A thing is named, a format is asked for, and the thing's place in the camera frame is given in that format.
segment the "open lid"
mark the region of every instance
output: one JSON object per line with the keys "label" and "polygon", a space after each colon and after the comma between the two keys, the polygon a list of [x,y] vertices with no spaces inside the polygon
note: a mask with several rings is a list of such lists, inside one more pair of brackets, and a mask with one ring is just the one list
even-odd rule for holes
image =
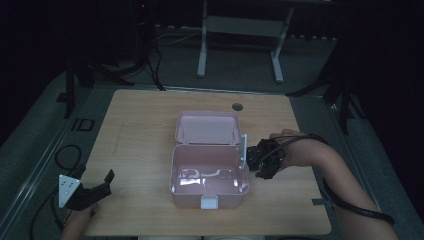
{"label": "open lid", "polygon": [[240,123],[232,112],[182,111],[175,139],[183,144],[236,145],[241,141]]}

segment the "white metal leg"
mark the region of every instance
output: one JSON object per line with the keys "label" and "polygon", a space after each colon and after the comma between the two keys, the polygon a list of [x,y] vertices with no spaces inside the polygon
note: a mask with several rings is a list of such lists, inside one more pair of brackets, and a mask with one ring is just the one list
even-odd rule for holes
{"label": "white metal leg", "polygon": [[207,57],[207,47],[206,47],[206,26],[207,26],[207,0],[203,1],[203,20],[202,20],[202,46],[200,48],[199,64],[197,66],[197,76],[204,77],[206,71],[206,57]]}
{"label": "white metal leg", "polygon": [[274,68],[275,81],[277,83],[282,83],[284,81],[283,73],[281,71],[280,60],[278,59],[278,57],[280,56],[281,48],[283,47],[284,39],[286,38],[286,35],[287,35],[287,30],[289,29],[293,11],[294,11],[294,8],[292,7],[289,8],[287,12],[286,21],[284,22],[284,26],[281,29],[280,36],[278,37],[277,48],[274,51],[271,51],[272,67]]}

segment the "dark background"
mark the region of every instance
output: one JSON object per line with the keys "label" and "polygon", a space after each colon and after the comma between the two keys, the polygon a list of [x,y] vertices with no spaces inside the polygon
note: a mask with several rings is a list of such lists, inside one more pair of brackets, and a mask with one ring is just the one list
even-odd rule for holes
{"label": "dark background", "polygon": [[[136,44],[134,21],[143,21],[147,14],[141,3],[151,7],[153,21],[162,27],[201,25],[198,0],[119,1],[135,4],[131,8],[135,12],[116,2],[0,0],[0,144],[50,81],[64,71],[71,46],[112,65],[120,53],[133,52],[125,43]],[[330,67],[348,73],[353,92],[423,219],[423,1],[367,3],[371,7],[361,8],[353,18],[354,8],[300,4],[289,34],[339,39],[331,56],[338,64]],[[223,6],[211,11],[261,18],[258,6],[239,8],[237,1],[225,1]],[[279,9],[260,7],[269,16],[280,17]],[[116,21],[105,20],[105,14]]]}

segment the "human arm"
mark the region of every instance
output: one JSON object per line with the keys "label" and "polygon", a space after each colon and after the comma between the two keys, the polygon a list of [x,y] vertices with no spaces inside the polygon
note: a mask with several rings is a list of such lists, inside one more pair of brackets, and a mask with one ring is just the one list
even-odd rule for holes
{"label": "human arm", "polygon": [[[280,143],[304,135],[293,130],[271,134]],[[312,139],[296,141],[284,147],[286,157],[281,169],[291,166],[313,166],[321,170],[329,188],[344,201],[363,209],[379,209],[362,189],[342,157],[330,146]],[[336,216],[345,239],[398,239],[386,221],[361,216],[335,205]]]}
{"label": "human arm", "polygon": [[60,236],[61,240],[78,240],[88,227],[91,217],[97,211],[97,203],[81,211],[72,211],[65,222],[64,229]]}

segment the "pink plastic container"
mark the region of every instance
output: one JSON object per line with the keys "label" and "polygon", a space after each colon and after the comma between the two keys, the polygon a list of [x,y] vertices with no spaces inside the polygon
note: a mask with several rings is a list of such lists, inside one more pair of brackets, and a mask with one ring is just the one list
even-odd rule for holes
{"label": "pink plastic container", "polygon": [[231,112],[183,111],[169,189],[181,208],[235,208],[249,189],[247,135]]}

